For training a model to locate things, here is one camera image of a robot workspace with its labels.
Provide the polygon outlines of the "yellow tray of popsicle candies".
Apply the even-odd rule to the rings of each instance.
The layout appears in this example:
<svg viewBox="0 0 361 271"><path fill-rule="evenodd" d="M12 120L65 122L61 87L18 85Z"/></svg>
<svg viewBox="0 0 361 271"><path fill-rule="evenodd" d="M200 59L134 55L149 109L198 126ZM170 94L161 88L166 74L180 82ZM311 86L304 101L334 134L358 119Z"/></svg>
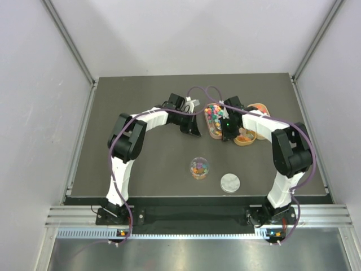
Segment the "yellow tray of popsicle candies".
<svg viewBox="0 0 361 271"><path fill-rule="evenodd" d="M234 138L234 143L238 146L251 145L257 139L257 134L254 131L240 128L239 133L240 134Z"/></svg>

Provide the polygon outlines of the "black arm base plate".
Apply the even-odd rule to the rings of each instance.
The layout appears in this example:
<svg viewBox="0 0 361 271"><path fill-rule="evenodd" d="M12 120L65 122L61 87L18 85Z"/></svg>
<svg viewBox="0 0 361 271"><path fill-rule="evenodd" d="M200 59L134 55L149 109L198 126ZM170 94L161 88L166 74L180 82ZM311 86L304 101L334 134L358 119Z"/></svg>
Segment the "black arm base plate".
<svg viewBox="0 0 361 271"><path fill-rule="evenodd" d="M267 224L287 225L296 221L293 207L284 207L280 212L269 211L264 206L135 206L131 208L133 225L145 227L172 222L231 222L236 226L262 226Z"/></svg>

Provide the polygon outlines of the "clear round jar lid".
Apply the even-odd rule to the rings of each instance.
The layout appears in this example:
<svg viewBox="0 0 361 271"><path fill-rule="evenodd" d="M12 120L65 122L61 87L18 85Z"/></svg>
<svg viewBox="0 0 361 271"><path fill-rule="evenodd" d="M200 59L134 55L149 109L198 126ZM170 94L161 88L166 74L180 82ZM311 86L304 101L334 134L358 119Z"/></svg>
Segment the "clear round jar lid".
<svg viewBox="0 0 361 271"><path fill-rule="evenodd" d="M227 173L221 177L220 186L222 190L226 193L234 193L240 188L240 179L237 175L232 173Z"/></svg>

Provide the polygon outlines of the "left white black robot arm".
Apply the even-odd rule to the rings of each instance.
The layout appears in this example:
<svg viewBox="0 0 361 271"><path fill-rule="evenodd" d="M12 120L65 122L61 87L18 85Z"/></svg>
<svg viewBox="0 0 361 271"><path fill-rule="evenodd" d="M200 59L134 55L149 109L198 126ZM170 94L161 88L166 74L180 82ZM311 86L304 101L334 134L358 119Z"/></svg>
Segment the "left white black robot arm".
<svg viewBox="0 0 361 271"><path fill-rule="evenodd" d="M142 113L119 115L108 139L110 185L106 203L102 207L116 224L133 223L133 214L127 200L131 169L143 148L148 131L167 124L179 126L180 131L201 136L197 127L195 108L199 100L171 94L163 104Z"/></svg>

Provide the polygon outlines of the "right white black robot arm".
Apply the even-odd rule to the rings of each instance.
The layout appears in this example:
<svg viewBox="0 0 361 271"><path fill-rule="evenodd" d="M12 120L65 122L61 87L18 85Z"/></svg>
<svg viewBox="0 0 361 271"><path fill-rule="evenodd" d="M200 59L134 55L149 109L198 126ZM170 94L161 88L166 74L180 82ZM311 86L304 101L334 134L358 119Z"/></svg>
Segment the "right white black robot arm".
<svg viewBox="0 0 361 271"><path fill-rule="evenodd" d="M250 213L248 218L257 226L277 223L288 211L300 179L315 161L307 130L302 123L287 123L271 118L256 107L244 107L237 96L221 101L221 107L223 142L238 137L243 128L255 132L272 145L276 168L274 183L260 214Z"/></svg>

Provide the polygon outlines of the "pink tray of block candies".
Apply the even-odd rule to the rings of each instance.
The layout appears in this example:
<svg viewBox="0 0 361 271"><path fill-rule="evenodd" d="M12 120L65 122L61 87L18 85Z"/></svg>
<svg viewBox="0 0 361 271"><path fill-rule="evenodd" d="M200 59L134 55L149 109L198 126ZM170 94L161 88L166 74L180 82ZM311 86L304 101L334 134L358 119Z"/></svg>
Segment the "pink tray of block candies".
<svg viewBox="0 0 361 271"><path fill-rule="evenodd" d="M204 109L204 116L208 131L213 139L222 138L221 118L223 117L223 108L217 103L210 103Z"/></svg>

